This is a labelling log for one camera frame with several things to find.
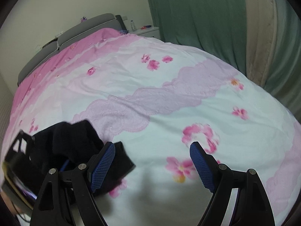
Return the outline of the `black pants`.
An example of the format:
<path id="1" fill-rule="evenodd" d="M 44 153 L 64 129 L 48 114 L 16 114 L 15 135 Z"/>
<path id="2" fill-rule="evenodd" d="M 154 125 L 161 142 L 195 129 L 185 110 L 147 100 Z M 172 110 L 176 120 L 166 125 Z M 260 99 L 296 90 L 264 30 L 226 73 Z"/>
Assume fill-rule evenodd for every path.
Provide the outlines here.
<path id="1" fill-rule="evenodd" d="M 51 168 L 73 170 L 81 163 L 88 163 L 104 147 L 103 141 L 87 120 L 70 124 L 60 122 L 33 135 L 29 157 L 33 164 L 32 191 L 39 192 L 46 173 Z M 115 143 L 115 158 L 96 195 L 106 194 L 118 185 L 135 168 L 125 152 L 122 142 Z"/>

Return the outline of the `pink floral bed cover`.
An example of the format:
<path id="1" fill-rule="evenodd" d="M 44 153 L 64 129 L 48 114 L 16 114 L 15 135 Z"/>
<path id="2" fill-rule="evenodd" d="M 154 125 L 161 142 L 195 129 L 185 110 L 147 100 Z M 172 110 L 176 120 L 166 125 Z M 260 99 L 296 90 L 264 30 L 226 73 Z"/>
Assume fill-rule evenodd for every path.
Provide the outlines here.
<path id="1" fill-rule="evenodd" d="M 122 142 L 135 168 L 96 195 L 108 225 L 197 225 L 211 193 L 190 157 L 254 169 L 276 225 L 300 201 L 300 123 L 264 89 L 194 47 L 101 29 L 34 70 L 17 88 L 1 157 L 19 131 L 87 120 Z"/>

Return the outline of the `grey padded headboard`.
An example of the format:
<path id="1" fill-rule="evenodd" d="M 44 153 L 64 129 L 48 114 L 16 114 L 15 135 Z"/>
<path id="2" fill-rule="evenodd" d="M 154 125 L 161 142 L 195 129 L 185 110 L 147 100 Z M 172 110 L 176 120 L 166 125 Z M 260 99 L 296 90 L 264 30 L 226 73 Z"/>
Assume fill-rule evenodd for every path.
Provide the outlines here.
<path id="1" fill-rule="evenodd" d="M 33 70 L 52 56 L 58 54 L 61 50 L 103 28 L 128 31 L 120 15 L 105 13 L 85 20 L 44 45 L 20 71 L 17 84 L 20 85 Z"/>

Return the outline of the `clear plastic bottle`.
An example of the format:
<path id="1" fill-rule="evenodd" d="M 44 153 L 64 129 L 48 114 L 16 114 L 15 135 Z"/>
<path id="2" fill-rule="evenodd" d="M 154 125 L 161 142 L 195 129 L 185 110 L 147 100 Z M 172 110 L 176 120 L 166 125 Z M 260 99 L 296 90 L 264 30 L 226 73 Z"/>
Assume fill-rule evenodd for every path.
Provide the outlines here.
<path id="1" fill-rule="evenodd" d="M 132 29 L 132 31 L 136 31 L 137 30 L 136 26 L 135 26 L 135 23 L 134 23 L 133 20 L 131 20 L 131 29 Z"/>

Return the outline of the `white nightstand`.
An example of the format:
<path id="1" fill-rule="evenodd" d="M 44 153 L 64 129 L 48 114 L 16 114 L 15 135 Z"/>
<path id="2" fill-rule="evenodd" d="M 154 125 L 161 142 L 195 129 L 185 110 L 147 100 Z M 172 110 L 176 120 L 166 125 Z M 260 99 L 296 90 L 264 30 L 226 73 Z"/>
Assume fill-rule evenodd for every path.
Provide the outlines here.
<path id="1" fill-rule="evenodd" d="M 158 27 L 149 27 L 146 29 L 137 29 L 135 31 L 129 31 L 130 34 L 135 34 L 143 37 L 151 37 L 156 39 L 161 39 L 160 31 Z"/>

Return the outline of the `green curtain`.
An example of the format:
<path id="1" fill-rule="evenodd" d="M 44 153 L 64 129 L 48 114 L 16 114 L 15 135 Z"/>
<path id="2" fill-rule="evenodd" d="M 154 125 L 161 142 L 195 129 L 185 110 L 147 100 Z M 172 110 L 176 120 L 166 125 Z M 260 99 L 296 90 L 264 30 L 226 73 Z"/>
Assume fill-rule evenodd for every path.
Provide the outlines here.
<path id="1" fill-rule="evenodd" d="M 166 42 L 200 48 L 246 76 L 245 0 L 148 0 Z M 264 87 L 300 119 L 300 10 L 277 0 L 274 58 Z"/>

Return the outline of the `beige curtain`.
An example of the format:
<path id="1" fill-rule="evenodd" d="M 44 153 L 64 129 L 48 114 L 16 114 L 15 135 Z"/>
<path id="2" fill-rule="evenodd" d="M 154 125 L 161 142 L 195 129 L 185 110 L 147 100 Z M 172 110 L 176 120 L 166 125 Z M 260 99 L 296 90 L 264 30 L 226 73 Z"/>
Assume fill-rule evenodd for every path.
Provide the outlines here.
<path id="1" fill-rule="evenodd" d="M 276 50 L 277 0 L 245 0 L 245 7 L 246 76 L 264 87 Z"/>

